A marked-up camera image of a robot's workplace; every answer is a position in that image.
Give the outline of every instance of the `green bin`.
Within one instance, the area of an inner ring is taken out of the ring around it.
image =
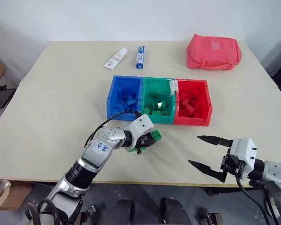
[[[170,81],[174,79],[144,77],[140,108],[153,123],[174,123],[176,95]]]

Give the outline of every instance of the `blue bin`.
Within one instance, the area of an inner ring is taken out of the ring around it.
[[[141,110],[143,78],[114,76],[107,97],[107,118],[127,110]],[[126,113],[115,120],[135,120],[133,113]]]

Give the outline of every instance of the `table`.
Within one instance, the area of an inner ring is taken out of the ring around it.
[[[106,120],[114,75],[206,79],[213,114],[209,127],[155,124],[163,139],[142,154],[115,150],[99,183],[235,186],[208,177],[187,160],[219,170],[227,148],[196,138],[252,137],[258,158],[281,162],[281,93],[244,41],[232,71],[186,68],[188,42],[50,42],[0,119],[0,178],[57,181],[82,152],[89,134]],[[137,46],[147,47],[145,69],[134,68]],[[122,46],[128,54],[114,71],[103,64]],[[125,127],[127,121],[110,125]]]

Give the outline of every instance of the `white tube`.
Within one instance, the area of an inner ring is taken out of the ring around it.
[[[128,50],[126,48],[120,48],[120,50],[112,56],[108,62],[104,64],[105,67],[109,69],[114,69],[116,65],[122,60],[122,58],[127,54]]]

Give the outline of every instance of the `pink pouch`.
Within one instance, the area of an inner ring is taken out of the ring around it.
[[[235,39],[203,37],[195,34],[187,47],[187,67],[231,70],[239,64],[242,53]]]

